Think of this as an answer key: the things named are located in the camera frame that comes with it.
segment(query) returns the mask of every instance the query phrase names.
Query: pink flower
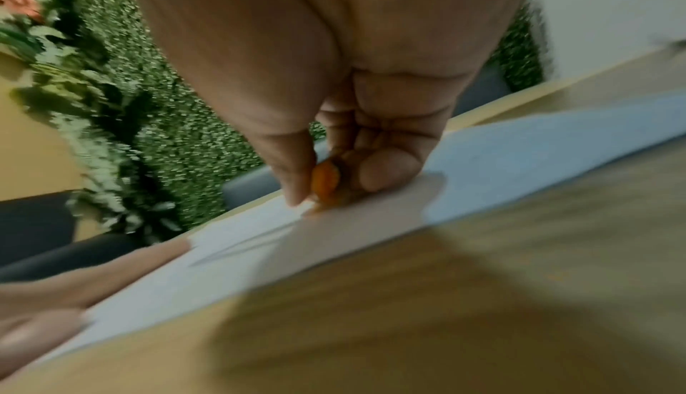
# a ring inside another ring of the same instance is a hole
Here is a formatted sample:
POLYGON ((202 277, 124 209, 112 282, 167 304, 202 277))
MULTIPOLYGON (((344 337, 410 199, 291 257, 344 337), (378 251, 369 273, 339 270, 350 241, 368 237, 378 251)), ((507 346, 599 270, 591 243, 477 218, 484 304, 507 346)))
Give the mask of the pink flower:
POLYGON ((37 0, 0 0, 0 4, 11 14, 23 14, 35 21, 43 21, 41 6, 37 0))

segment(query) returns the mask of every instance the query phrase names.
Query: white paper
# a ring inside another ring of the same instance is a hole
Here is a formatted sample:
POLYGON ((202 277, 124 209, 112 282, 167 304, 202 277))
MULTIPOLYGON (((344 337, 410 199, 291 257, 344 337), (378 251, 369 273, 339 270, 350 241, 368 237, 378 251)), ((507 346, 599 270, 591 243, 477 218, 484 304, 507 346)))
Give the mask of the white paper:
POLYGON ((144 329, 420 228, 512 202, 686 134, 686 94, 448 135, 397 192, 301 218, 278 197, 214 223, 194 249, 105 300, 93 324, 43 360, 144 329))

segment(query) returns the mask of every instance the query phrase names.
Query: green hedge wall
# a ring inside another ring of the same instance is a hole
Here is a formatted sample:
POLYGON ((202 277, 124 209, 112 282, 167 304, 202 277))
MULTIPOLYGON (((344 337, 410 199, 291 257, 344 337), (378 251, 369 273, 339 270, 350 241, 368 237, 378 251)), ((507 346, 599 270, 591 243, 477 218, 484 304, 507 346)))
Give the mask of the green hedge wall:
MULTIPOLYGON (((177 201, 180 220, 192 227, 223 212, 222 183, 261 165, 258 156, 167 64, 133 0, 74 0, 74 6, 104 43, 109 74, 118 83, 140 82, 157 103, 141 113, 146 122, 135 147, 177 201)), ((501 66, 514 90, 542 81, 526 9, 518 13, 492 62, 501 66)), ((312 133, 324 136, 316 126, 312 133)))

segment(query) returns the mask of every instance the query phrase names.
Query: white wall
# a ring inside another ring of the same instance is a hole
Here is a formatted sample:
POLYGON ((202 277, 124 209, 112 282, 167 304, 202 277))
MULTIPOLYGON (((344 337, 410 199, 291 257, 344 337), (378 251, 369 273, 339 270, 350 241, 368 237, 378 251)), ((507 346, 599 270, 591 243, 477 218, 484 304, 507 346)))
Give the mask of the white wall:
POLYGON ((655 39, 686 38, 686 0, 541 0, 560 77, 639 56, 655 39))

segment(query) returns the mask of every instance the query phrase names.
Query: wooden table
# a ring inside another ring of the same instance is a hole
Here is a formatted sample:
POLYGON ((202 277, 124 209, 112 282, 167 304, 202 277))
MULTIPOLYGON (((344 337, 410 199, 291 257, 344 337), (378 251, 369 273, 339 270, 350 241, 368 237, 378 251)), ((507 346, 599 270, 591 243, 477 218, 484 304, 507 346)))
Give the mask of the wooden table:
MULTIPOLYGON (((686 84, 666 53, 450 129, 686 84)), ((26 371, 13 394, 684 393, 686 144, 26 371)))

